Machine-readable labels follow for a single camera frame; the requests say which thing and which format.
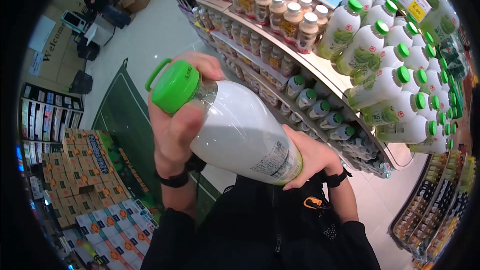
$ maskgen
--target curved shelf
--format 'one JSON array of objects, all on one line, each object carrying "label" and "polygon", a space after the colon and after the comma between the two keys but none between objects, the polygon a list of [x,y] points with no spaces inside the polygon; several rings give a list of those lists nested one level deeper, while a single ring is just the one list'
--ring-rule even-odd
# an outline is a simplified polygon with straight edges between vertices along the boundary
[{"label": "curved shelf", "polygon": [[[332,93],[341,98],[344,103],[345,109],[353,111],[347,102],[348,89],[353,86],[350,81],[350,77],[337,72],[333,67],[335,64],[333,64],[331,61],[319,57],[315,54],[315,52],[311,52],[309,54],[298,53],[296,48],[292,45],[285,43],[281,36],[270,33],[269,30],[266,29],[266,27],[255,23],[251,19],[247,18],[245,15],[239,15],[233,12],[231,10],[232,3],[221,0],[196,1],[201,5],[221,12],[227,18],[230,18],[233,21],[237,21],[241,25],[247,26],[250,30],[258,33],[263,39],[267,39],[270,43],[280,48],[287,55],[294,58],[300,66],[308,69],[313,75],[315,75],[317,80],[323,82],[332,91]],[[387,162],[394,169],[402,170],[412,163],[415,154],[411,153],[405,144],[387,144],[384,142],[380,142],[374,135],[375,130],[372,131],[372,128],[368,126],[365,122],[363,122],[363,120],[360,118],[361,113],[357,111],[353,111],[353,113],[357,117],[355,121],[362,127],[362,129],[367,132],[370,139],[374,141],[377,148],[380,150],[383,156],[387,159]]]}]

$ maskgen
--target hand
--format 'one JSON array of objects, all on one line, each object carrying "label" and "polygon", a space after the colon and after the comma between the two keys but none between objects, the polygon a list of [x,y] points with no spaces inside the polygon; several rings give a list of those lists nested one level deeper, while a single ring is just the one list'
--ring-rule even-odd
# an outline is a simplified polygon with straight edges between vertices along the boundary
[{"label": "hand", "polygon": [[297,146],[303,159],[303,167],[300,174],[285,184],[283,187],[284,191],[301,188],[315,173],[322,170],[325,170],[328,176],[340,175],[343,172],[340,157],[328,145],[315,141],[303,131],[295,131],[286,124],[283,124],[282,128],[295,146]]},{"label": "hand", "polygon": [[[225,78],[215,57],[189,51],[177,55],[170,65],[177,60],[187,61],[207,79],[219,81]],[[205,112],[199,101],[192,100],[171,117],[152,102],[151,95],[152,92],[148,94],[148,114],[155,144],[153,157],[158,175],[168,179],[183,172],[185,162],[192,155],[190,143],[202,127]]]}]

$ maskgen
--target tiled floor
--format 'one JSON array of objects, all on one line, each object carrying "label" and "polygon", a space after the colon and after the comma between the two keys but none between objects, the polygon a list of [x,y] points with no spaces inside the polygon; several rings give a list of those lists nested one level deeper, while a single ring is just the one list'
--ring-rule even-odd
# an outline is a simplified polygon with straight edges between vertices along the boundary
[{"label": "tiled floor", "polygon": [[[87,63],[86,70],[93,76],[93,89],[85,98],[87,109],[81,127],[92,126],[105,92],[124,58],[129,58],[127,71],[142,98],[147,101],[144,85],[153,68],[163,58],[174,57],[187,50],[215,55],[197,37],[175,0],[151,0],[132,24],[116,30],[115,36],[100,50],[95,61]],[[426,155],[418,155],[410,168],[394,171],[391,179],[380,179],[358,171],[353,171],[353,177],[349,178],[357,198],[358,216],[365,225],[382,269],[411,268],[411,254],[397,248],[387,235],[387,229],[409,196],[426,158]],[[235,174],[213,166],[208,165],[202,173],[220,192],[235,182]]]}]

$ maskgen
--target person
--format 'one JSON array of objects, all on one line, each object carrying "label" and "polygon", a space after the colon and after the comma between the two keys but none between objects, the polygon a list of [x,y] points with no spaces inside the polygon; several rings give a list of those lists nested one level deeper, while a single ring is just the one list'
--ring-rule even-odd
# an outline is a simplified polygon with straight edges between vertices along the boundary
[{"label": "person", "polygon": [[113,24],[123,29],[125,25],[129,25],[135,18],[135,15],[129,16],[122,11],[114,8],[109,0],[83,0],[85,5],[97,13],[104,14]]},{"label": "person", "polygon": [[[188,52],[171,63],[176,60],[187,61],[208,79],[225,77],[215,57]],[[380,269],[339,156],[287,125],[282,128],[303,158],[298,176],[275,186],[237,175],[235,185],[216,200],[195,230],[195,185],[185,163],[202,127],[203,109],[191,101],[171,117],[150,96],[153,157],[166,210],[142,270]],[[322,191],[323,181],[330,202]]]}]

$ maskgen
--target yellow price tag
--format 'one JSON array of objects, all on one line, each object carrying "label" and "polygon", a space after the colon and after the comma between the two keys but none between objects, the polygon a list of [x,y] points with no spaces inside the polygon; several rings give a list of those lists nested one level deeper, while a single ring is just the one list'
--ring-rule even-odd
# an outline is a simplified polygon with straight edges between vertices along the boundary
[{"label": "yellow price tag", "polygon": [[416,0],[412,1],[410,6],[408,7],[408,11],[410,12],[410,14],[412,14],[413,18],[415,18],[417,23],[420,23],[426,15],[425,11]]}]

